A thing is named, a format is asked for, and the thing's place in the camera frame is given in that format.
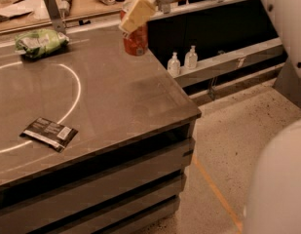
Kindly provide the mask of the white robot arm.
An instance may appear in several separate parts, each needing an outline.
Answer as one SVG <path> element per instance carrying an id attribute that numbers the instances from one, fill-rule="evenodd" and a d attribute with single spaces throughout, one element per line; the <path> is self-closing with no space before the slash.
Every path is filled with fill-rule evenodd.
<path id="1" fill-rule="evenodd" d="M 179 210 L 135 234 L 301 234 L 301 109 L 275 68 L 219 88 L 203 112 Z"/>

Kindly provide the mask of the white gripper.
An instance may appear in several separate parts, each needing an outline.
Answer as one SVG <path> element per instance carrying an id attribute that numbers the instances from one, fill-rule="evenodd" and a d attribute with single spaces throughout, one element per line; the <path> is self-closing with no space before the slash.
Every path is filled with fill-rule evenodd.
<path id="1" fill-rule="evenodd" d="M 173 0 L 159 0 L 162 3 L 170 3 Z M 156 0 L 135 0 L 129 10 L 121 19 L 119 28 L 131 34 L 145 24 L 156 12 Z"/>

